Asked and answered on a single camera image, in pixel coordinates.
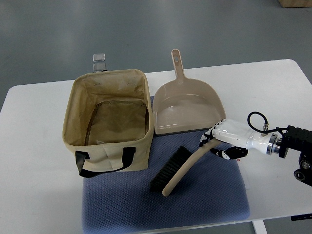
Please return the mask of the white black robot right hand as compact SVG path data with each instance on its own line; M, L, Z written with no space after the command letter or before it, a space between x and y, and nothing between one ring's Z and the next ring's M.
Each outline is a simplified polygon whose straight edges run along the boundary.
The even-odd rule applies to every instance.
M200 147L213 139L231 145L225 150L215 148L210 150L226 160L245 157L249 149L256 149L267 155L278 154L281 143L281 139L276 134L259 133L246 124L232 119L224 119L207 130L200 139Z

